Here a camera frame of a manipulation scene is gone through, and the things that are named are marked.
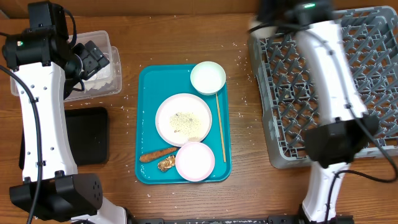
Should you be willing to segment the pale green bowl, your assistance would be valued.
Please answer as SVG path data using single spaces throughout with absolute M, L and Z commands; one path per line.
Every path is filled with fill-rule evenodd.
M 202 95 L 214 95 L 224 87 L 226 72 L 218 63 L 205 61 L 194 66 L 190 81 L 194 89 Z

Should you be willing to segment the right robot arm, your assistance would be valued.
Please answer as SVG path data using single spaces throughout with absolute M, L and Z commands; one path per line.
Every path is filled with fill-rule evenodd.
M 335 204 L 343 177 L 378 130 L 379 120 L 368 114 L 355 88 L 331 1 L 261 1 L 250 32 L 268 38 L 278 29 L 295 32 L 320 114 L 320 125 L 303 137 L 313 163 L 298 220 L 337 223 Z

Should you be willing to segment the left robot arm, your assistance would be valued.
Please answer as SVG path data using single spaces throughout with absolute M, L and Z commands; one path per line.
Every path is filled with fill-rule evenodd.
M 128 209 L 110 202 L 96 174 L 81 174 L 70 149 L 64 101 L 109 60 L 93 43 L 69 34 L 70 12 L 50 1 L 28 5 L 30 26 L 7 35 L 2 70 L 17 84 L 24 128 L 22 184 L 11 202 L 29 218 L 72 223 L 133 223 Z

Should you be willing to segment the white tissue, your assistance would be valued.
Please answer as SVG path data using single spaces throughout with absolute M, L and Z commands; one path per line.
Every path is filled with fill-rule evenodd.
M 104 53 L 104 56 L 109 60 L 109 64 L 94 74 L 89 80 L 84 81 L 86 91 L 92 89 L 99 90 L 102 86 L 113 80 L 113 72 L 111 71 L 112 63 L 109 59 L 109 54 Z

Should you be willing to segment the white plastic cup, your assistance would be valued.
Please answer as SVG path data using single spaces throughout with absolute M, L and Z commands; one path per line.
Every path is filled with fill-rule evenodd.
M 267 39 L 272 37 L 276 31 L 277 31 L 277 27 L 276 26 L 266 26 L 263 28 L 259 28 L 255 31 L 252 31 L 253 28 L 261 25 L 262 22 L 257 21 L 255 19 L 253 19 L 250 24 L 249 24 L 249 33 L 251 36 L 253 36 L 256 39 Z

